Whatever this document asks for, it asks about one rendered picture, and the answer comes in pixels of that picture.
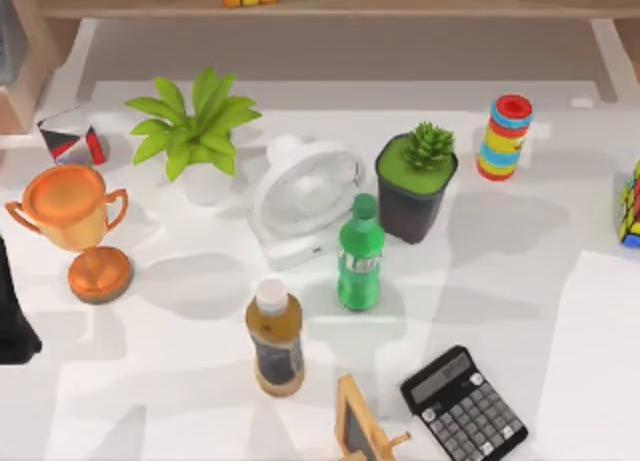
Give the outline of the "white desk fan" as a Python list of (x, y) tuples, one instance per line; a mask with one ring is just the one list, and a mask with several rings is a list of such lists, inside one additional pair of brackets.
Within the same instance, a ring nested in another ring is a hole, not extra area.
[(266, 160), (249, 221), (268, 266), (283, 271), (336, 252), (367, 181), (362, 156), (344, 143), (284, 134), (267, 145)]

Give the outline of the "green bottle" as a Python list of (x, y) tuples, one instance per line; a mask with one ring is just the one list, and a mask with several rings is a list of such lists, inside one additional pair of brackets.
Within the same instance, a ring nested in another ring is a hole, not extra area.
[(354, 198), (351, 218), (341, 227), (337, 293), (353, 311), (365, 311), (378, 301), (385, 231), (378, 221), (376, 198), (360, 193)]

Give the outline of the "succulent in black pot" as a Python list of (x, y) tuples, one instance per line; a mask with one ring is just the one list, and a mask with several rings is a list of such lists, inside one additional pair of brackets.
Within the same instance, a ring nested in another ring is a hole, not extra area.
[(411, 245), (423, 241), (458, 169), (452, 131), (431, 122), (390, 139), (375, 161), (379, 220)]

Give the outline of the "brown bottle with white cap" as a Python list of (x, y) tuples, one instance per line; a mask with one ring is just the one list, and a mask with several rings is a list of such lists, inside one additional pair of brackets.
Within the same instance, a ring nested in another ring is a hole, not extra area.
[(277, 278), (261, 280), (245, 311), (255, 348), (255, 373), (260, 387), (274, 397), (288, 397), (305, 376), (299, 300)]

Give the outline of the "leafy plant in white pot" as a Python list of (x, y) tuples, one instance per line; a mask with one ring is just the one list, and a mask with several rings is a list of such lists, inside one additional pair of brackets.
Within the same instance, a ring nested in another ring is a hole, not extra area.
[(178, 85), (166, 77), (154, 79), (157, 95), (136, 96), (124, 105), (146, 116), (130, 131), (141, 141), (132, 162), (140, 165), (163, 155), (168, 181), (183, 185), (187, 199), (214, 206), (228, 196), (237, 174), (233, 132), (258, 120), (256, 101), (235, 95), (236, 75), (218, 75), (203, 68), (191, 84), (191, 103)]

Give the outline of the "stack of coloured rings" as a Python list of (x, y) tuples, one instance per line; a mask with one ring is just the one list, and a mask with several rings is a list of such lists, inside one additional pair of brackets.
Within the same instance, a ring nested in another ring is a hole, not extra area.
[(476, 156), (476, 168), (485, 179), (506, 181), (515, 173), (532, 120), (533, 105), (521, 94), (502, 94), (492, 102)]

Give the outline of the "wooden framed blackboard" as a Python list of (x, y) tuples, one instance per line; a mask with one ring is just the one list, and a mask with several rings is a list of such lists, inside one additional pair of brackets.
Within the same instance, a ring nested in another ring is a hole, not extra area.
[(335, 435), (342, 461), (397, 461), (393, 449), (412, 438), (408, 431), (387, 436), (351, 374), (337, 382)]

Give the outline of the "wooden shelf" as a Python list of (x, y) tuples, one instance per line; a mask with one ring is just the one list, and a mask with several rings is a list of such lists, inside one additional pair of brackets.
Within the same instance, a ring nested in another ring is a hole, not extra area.
[(591, 81), (608, 102), (640, 104), (640, 0), (11, 0), (29, 43), (20, 79), (1, 97), (12, 132), (45, 101), (95, 98), (101, 82), (206, 65), (294, 107), (360, 105), (348, 85), (385, 81), (507, 84)]

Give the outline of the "black calculator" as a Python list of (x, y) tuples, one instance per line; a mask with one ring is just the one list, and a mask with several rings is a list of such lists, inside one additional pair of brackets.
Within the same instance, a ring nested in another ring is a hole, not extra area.
[(400, 391), (450, 461), (506, 461), (529, 435), (464, 346), (441, 354)]

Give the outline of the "copper trophy cup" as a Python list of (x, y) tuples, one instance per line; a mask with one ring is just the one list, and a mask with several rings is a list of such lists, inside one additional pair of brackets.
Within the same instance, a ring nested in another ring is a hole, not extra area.
[(19, 201), (4, 207), (17, 223), (75, 255), (67, 282), (80, 301), (108, 303), (129, 287), (134, 274), (130, 258), (103, 244), (127, 215), (129, 195), (123, 188), (109, 192), (96, 169), (56, 165), (34, 177)]

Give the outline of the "red black white polyhedron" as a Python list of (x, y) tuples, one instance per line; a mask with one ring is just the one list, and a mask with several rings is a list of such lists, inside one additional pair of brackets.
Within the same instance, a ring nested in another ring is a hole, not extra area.
[(56, 165), (99, 166), (107, 161), (107, 149), (86, 110), (76, 106), (36, 123)]

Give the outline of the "multicoloured puzzle cube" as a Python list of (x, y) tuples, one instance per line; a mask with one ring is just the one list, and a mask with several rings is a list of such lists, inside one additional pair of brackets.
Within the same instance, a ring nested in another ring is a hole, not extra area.
[(621, 192), (618, 236), (622, 245), (640, 248), (640, 159)]

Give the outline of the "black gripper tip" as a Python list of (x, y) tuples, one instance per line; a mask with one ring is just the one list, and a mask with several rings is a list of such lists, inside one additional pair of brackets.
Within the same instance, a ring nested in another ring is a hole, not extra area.
[(42, 341), (17, 298), (6, 245), (0, 235), (0, 365), (26, 364), (41, 350)]

